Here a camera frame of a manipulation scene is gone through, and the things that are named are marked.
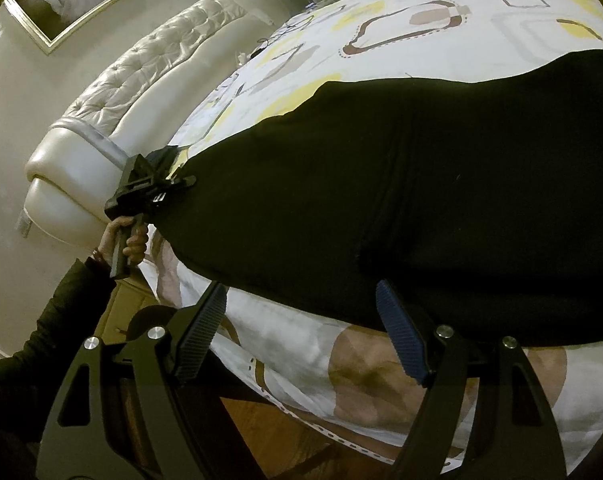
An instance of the black bracket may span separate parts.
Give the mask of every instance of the black bracket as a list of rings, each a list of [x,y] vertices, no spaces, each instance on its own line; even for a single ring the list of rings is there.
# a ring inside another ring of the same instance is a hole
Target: black bracket
[[[86,339],[53,403],[37,479],[266,480],[219,398],[188,384],[225,311],[226,288],[213,282],[195,306],[133,341]],[[134,381],[153,469],[141,466],[120,437],[121,378]]]
[[[197,179],[192,175],[169,178],[170,167],[177,153],[176,146],[167,146],[155,153],[155,165],[142,155],[131,156],[124,166],[117,191],[106,202],[106,216],[111,220],[120,216],[134,216],[136,225],[149,222],[153,211],[168,193],[195,184]],[[121,227],[117,234],[110,275],[115,280],[130,276],[124,249],[133,229],[134,226]]]
[[[377,285],[377,310],[406,373],[427,387],[389,480],[566,479],[548,399],[513,337],[466,340],[387,280]],[[468,377],[479,377],[469,445],[462,465],[441,475]]]

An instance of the black cloth bundle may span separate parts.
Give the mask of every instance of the black cloth bundle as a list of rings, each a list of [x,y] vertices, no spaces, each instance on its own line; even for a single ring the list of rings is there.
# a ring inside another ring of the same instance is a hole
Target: black cloth bundle
[[[210,279],[383,330],[389,278],[465,336],[603,340],[603,50],[472,84],[329,82],[187,174],[153,220]]]

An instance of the blue grip pad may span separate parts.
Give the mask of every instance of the blue grip pad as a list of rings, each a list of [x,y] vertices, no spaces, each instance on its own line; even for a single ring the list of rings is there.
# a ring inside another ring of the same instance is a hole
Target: blue grip pad
[[[425,364],[425,347],[400,299],[390,283],[382,280],[376,289],[377,311],[406,375],[418,384],[424,384],[428,377]]]

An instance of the hand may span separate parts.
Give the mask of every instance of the hand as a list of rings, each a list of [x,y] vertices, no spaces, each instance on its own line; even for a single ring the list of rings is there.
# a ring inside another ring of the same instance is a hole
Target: hand
[[[131,216],[120,216],[106,226],[101,242],[99,242],[99,252],[104,257],[108,265],[113,264],[113,251],[115,250],[115,237],[120,227],[127,227],[134,222]],[[128,256],[131,266],[137,266],[144,260],[146,244],[148,243],[148,226],[143,224],[137,227],[136,232],[131,234],[126,242],[124,255]]]

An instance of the bracelet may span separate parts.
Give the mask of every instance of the bracelet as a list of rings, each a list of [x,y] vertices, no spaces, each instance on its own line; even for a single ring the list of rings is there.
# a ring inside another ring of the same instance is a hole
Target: bracelet
[[[93,249],[93,253],[91,254],[91,257],[93,258],[93,260],[95,260],[95,262],[99,265],[99,267],[102,267],[102,269],[104,269],[106,272],[108,272],[110,274],[110,265],[108,265],[108,262],[104,259],[104,255],[101,253],[99,248],[95,247]]]

